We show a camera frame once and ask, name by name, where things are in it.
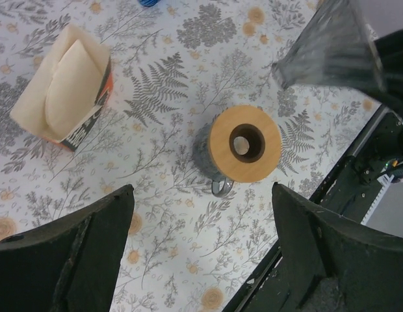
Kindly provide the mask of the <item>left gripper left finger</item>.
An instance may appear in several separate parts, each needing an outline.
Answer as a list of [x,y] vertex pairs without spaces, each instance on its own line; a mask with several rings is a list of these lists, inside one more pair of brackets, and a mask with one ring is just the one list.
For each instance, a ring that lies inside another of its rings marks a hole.
[[0,311],[109,311],[133,186],[0,241]]

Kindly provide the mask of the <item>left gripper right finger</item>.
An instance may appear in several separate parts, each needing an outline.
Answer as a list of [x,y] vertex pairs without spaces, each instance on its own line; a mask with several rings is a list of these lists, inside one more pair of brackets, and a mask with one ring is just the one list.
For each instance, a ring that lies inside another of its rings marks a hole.
[[403,238],[272,187],[289,294],[282,311],[403,311]]

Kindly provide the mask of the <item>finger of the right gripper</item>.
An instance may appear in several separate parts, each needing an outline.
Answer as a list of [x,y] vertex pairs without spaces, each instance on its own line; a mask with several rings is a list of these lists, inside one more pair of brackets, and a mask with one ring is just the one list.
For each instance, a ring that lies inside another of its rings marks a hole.
[[382,62],[387,90],[369,96],[403,120],[403,29],[383,36],[374,43]]

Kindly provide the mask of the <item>grey glass mug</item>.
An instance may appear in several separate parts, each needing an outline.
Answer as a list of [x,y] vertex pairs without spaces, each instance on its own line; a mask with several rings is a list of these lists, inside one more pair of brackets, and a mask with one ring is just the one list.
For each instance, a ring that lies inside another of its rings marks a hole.
[[211,123],[207,123],[197,132],[192,145],[192,159],[202,175],[211,180],[212,194],[223,198],[231,191],[234,181],[217,168],[210,156],[208,143],[211,126]]

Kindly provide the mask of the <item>coffee filter box orange black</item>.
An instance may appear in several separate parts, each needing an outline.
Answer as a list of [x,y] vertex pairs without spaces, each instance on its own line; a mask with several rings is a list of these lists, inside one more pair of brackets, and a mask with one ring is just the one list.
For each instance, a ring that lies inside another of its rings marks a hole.
[[75,151],[113,91],[111,53],[88,32],[67,25],[10,117],[30,134]]

